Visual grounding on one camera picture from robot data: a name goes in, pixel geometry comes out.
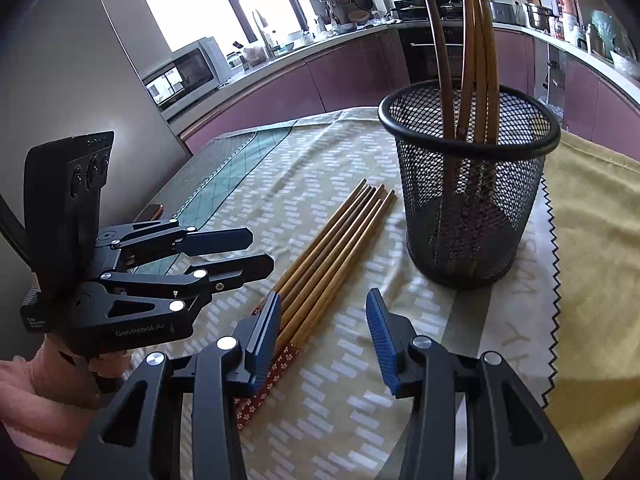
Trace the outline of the hand in pink sleeve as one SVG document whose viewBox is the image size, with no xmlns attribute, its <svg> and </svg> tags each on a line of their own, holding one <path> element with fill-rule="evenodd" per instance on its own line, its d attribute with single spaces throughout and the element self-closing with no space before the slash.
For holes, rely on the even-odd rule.
<svg viewBox="0 0 640 480">
<path fill-rule="evenodd" d="M 105 399 L 96 381 L 120 379 L 129 351 L 85 360 L 55 335 L 35 356 L 1 363 L 1 421 L 18 448 L 68 464 Z"/>
</svg>

